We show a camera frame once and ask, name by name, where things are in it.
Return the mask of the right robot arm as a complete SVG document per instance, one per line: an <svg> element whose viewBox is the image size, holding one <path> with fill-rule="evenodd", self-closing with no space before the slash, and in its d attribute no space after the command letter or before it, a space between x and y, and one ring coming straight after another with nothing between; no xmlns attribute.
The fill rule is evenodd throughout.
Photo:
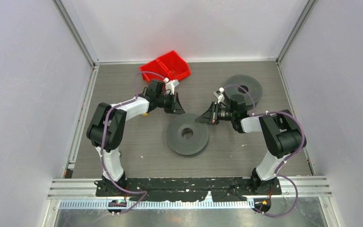
<svg viewBox="0 0 363 227"><path fill-rule="evenodd" d="M253 169L249 188L263 194L275 185L277 174L287 160L306 146L303 127L288 110L249 115L243 95L232 95L230 104L223 107L212 102L210 107L195 120L198 123L217 125L229 121L238 133L261 132L267 147L262 162Z"/></svg>

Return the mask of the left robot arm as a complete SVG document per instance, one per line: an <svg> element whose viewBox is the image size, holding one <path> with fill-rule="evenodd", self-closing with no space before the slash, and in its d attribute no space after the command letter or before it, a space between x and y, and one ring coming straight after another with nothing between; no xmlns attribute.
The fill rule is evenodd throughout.
<svg viewBox="0 0 363 227"><path fill-rule="evenodd" d="M118 103L100 103L86 132L100 155L103 167L103 182L115 196L126 190L125 171L121 166L119 146L128 120L161 108L167 114L184 114L175 88L179 81L153 79L143 92L132 99Z"/></svg>

